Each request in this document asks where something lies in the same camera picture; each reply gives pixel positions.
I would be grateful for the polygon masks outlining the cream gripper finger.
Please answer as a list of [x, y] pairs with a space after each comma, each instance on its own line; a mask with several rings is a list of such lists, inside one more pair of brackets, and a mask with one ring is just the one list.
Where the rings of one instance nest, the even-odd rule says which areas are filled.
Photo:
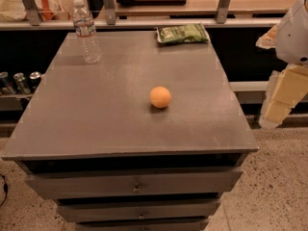
[[307, 93], [307, 66], [288, 64], [281, 72], [273, 71], [259, 117], [260, 126], [264, 129], [279, 126]]
[[276, 46], [276, 34], [278, 25], [271, 27], [265, 34], [256, 41], [256, 46], [263, 49], [271, 49]]

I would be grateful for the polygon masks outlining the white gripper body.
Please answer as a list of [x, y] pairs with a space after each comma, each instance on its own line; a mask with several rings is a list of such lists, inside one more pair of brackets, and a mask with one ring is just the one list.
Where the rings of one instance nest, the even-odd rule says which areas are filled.
[[308, 65], [308, 0], [296, 0], [277, 27], [276, 56], [287, 64]]

